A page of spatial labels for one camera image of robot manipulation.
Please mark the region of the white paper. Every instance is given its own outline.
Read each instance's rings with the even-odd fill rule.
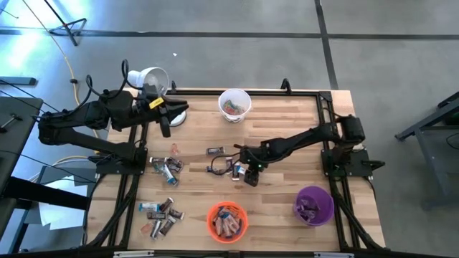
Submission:
[[[72,188],[64,188],[64,191],[68,191],[73,194],[79,194],[81,196],[87,195],[87,186],[74,186]],[[85,216],[85,211],[81,209],[60,207],[58,211],[61,215],[61,219],[52,221],[49,226],[50,230],[54,229],[66,229],[75,226],[82,226],[83,219]]]
[[[73,176],[66,176],[64,179],[69,180],[59,180],[52,183],[48,183],[46,186],[55,188],[55,189],[64,189],[75,187],[75,182],[73,181]],[[59,213],[60,206],[50,205],[46,203],[39,203],[40,210],[40,219],[42,220],[42,226],[61,219],[61,213]]]

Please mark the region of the concrete floor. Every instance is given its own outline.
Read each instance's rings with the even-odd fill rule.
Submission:
[[[49,27],[59,23],[42,1],[29,0]],[[86,29],[152,32],[318,33],[314,0],[55,0],[66,21],[86,17]],[[458,34],[459,2],[453,0],[323,0],[328,33]],[[38,27],[19,0],[0,14],[1,26]],[[165,68],[179,87],[277,88],[284,77],[295,89],[330,89],[320,39],[83,37],[74,47],[57,38],[83,80],[114,89],[120,63]],[[336,40],[330,42],[339,89],[350,90],[366,132],[371,158],[386,161],[375,173],[379,215],[387,246],[403,252],[457,257],[457,209],[423,211],[420,202],[437,194],[417,141],[393,135],[431,113],[458,90],[459,42],[424,40]],[[36,77],[23,89],[56,108],[73,108],[70,74],[49,37],[0,36],[3,76]],[[17,96],[17,90],[0,86]],[[86,88],[80,90],[85,95]],[[68,155],[90,155],[70,145],[46,146],[34,130],[24,154],[48,163]],[[29,178],[41,165],[21,158],[15,176]],[[9,225],[14,232],[14,222]],[[5,250],[8,236],[0,242]]]

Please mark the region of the wooden table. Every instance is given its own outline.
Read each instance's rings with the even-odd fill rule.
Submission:
[[[338,114],[354,114],[351,93],[331,91],[334,110]],[[173,96],[188,101],[187,119],[183,125],[171,128],[172,136],[163,138],[159,126],[148,129],[148,155],[170,156],[171,144],[178,145],[178,158],[186,165],[178,175],[179,185],[168,185],[164,177],[147,164],[139,183],[136,206],[140,202],[175,200],[174,208],[186,213],[168,235],[152,241],[139,229],[147,223],[146,214],[134,211],[129,249],[180,249],[243,251],[337,251],[339,250],[334,219],[320,227],[309,227],[297,220],[292,212],[295,195],[305,186],[316,185],[329,191],[323,175],[320,152],[322,144],[311,145],[294,152],[281,162],[270,164],[260,174],[257,187],[229,176],[205,172],[211,158],[206,148],[224,146],[227,153],[236,153],[233,144],[256,145],[261,140],[295,135],[318,125],[316,101],[312,97],[252,97],[252,110],[242,123],[228,123],[219,113],[218,96]],[[128,141],[129,130],[111,130],[108,140]],[[219,162],[224,168],[224,158]],[[88,219],[88,240],[103,228],[113,213],[120,176],[106,176],[94,193]],[[370,185],[362,178],[349,178],[354,213],[374,241],[384,246],[377,205]],[[248,213],[249,228],[234,244],[213,240],[206,228],[206,214],[220,201],[234,201]],[[349,225],[343,215],[346,240],[351,243]],[[123,230],[123,218],[118,228],[118,241]]]

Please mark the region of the white cup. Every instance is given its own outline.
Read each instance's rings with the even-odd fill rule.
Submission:
[[[224,111],[223,105],[228,100],[231,100],[232,104],[238,105],[245,110],[243,114],[240,115],[230,115]],[[218,108],[223,115],[223,117],[228,120],[230,123],[239,123],[244,120],[245,116],[249,113],[250,108],[252,108],[252,100],[250,96],[240,89],[229,89],[225,90],[220,97],[218,98]]]

